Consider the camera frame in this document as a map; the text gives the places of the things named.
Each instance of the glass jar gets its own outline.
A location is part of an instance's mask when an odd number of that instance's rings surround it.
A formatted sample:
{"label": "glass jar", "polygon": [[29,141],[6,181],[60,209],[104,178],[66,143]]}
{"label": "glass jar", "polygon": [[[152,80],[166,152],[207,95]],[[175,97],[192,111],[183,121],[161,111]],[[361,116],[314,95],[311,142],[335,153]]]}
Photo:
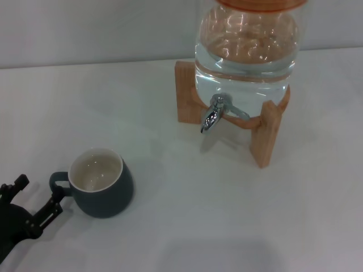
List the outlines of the glass jar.
{"label": "glass jar", "polygon": [[196,88],[209,106],[226,93],[233,105],[259,116],[288,88],[305,30],[308,0],[201,0]]}

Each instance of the water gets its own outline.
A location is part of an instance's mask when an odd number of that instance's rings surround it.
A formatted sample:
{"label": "water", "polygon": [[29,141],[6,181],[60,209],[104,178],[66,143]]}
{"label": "water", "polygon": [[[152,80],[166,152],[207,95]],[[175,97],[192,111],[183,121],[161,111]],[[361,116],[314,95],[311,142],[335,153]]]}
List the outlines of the water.
{"label": "water", "polygon": [[246,14],[216,6],[203,19],[196,45],[196,88],[209,105],[225,92],[234,106],[259,116],[288,89],[299,32],[289,14]]}
{"label": "water", "polygon": [[218,60],[201,44],[196,47],[196,63],[196,88],[204,104],[209,105],[213,94],[225,92],[232,96],[234,106],[251,117],[260,115],[265,101],[272,100],[276,105],[279,104],[289,85],[288,76],[283,75],[286,74],[285,70],[291,70],[294,65],[292,62],[289,66],[285,65],[284,69],[276,70],[276,66],[281,63],[254,67]]}
{"label": "water", "polygon": [[73,183],[88,192],[102,190],[116,181],[120,171],[121,164],[113,156],[94,155],[79,163]]}

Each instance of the mug handle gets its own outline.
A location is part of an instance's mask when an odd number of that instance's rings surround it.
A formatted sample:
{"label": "mug handle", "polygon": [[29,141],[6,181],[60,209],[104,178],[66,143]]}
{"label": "mug handle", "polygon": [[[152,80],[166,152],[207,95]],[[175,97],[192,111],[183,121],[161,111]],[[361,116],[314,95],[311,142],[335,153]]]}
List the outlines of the mug handle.
{"label": "mug handle", "polygon": [[49,179],[49,186],[50,186],[50,189],[52,190],[52,192],[54,192],[56,190],[56,188],[59,187],[59,188],[62,188],[64,195],[66,197],[71,197],[72,193],[71,193],[70,188],[66,188],[66,187],[57,185],[56,184],[57,181],[68,181],[69,182],[68,172],[53,173]]}

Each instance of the orange lid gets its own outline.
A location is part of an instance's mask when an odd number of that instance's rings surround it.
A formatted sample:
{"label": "orange lid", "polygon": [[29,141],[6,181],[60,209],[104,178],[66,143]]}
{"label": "orange lid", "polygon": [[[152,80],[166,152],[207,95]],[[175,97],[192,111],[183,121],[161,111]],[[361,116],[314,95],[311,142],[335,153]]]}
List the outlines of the orange lid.
{"label": "orange lid", "polygon": [[241,11],[278,12],[294,9],[308,0],[217,0],[220,4]]}

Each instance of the white wall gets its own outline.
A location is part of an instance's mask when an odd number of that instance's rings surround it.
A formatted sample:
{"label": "white wall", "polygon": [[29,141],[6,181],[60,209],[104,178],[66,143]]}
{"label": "white wall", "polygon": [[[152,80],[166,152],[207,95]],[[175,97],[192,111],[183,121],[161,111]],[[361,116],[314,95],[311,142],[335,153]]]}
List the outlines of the white wall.
{"label": "white wall", "polygon": [[[192,57],[199,0],[1,0],[0,67]],[[363,46],[362,0],[315,0],[304,49]]]}

